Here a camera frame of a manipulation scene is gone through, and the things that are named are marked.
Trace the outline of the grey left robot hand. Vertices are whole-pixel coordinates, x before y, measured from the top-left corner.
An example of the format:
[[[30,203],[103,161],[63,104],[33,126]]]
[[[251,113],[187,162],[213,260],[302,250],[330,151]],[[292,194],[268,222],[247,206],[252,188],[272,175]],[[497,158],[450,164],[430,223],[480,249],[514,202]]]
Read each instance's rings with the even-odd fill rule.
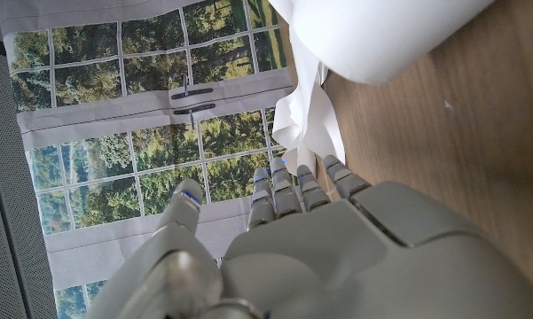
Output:
[[[175,189],[90,318],[533,318],[533,284],[484,233],[400,183],[324,159],[339,192],[281,158],[254,173],[247,230],[215,261],[196,238],[200,186]]]

